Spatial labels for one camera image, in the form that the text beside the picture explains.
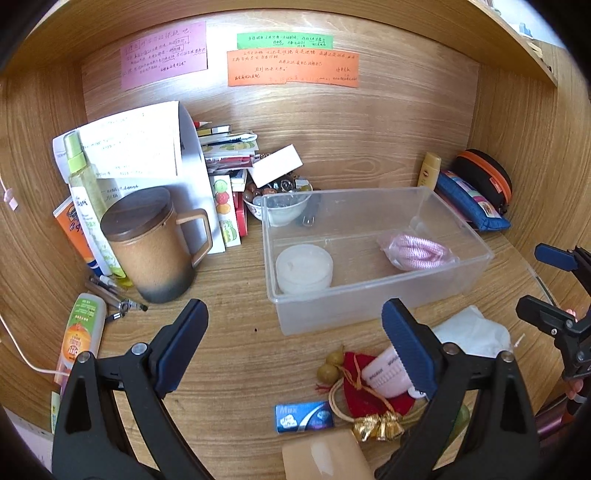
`pencil case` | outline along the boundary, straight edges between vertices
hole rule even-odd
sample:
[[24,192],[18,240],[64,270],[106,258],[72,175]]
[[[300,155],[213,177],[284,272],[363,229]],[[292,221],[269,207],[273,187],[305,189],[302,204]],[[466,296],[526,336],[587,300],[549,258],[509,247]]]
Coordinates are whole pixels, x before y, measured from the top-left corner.
[[497,212],[501,215],[507,212],[513,185],[505,169],[494,158],[469,148],[457,155],[451,170],[479,191]]
[[506,230],[511,226],[479,191],[452,171],[440,172],[435,191],[481,232]]

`stack of books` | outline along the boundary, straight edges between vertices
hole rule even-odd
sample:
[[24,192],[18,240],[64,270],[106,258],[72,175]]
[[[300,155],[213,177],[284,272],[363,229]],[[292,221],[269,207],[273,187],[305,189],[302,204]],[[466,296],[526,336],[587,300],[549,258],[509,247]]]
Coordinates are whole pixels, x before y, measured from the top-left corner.
[[232,132],[231,125],[219,125],[199,128],[197,135],[209,174],[224,175],[252,167],[258,152],[255,133]]
[[240,238],[248,233],[242,193],[246,188],[246,169],[252,167],[258,156],[256,134],[232,132],[231,125],[211,127],[195,122],[195,127],[224,242],[226,247],[240,245]]

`ceramic mug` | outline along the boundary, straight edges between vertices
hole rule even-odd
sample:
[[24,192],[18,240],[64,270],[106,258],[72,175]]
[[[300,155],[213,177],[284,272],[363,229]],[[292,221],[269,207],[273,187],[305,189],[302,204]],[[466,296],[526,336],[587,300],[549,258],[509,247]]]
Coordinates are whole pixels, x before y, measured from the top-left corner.
[[[206,242],[191,255],[180,225],[203,220]],[[100,228],[121,267],[140,295],[151,303],[181,296],[193,283],[196,267],[212,249],[207,212],[177,213],[165,187],[138,190],[114,203]]]

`green spray bottle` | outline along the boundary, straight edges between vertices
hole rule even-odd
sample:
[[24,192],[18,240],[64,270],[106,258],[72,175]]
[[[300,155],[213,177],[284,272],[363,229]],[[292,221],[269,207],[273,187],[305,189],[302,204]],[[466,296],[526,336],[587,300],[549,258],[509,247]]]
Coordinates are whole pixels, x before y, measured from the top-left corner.
[[64,137],[68,167],[70,169],[70,192],[76,206],[78,218],[84,220],[89,233],[113,274],[125,278],[125,272],[117,262],[109,242],[100,230],[100,220],[107,211],[107,205],[96,182],[95,172],[82,150],[77,130]]

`orange juice bottle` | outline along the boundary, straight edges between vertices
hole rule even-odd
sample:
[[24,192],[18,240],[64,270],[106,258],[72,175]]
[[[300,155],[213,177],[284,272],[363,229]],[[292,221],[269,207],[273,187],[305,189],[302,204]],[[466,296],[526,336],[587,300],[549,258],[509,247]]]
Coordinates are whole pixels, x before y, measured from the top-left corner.
[[[61,344],[60,359],[56,368],[58,372],[70,373],[76,357],[81,352],[89,351],[96,356],[106,314],[107,305],[102,298],[90,293],[78,295]],[[54,381],[63,387],[67,377],[56,375]]]

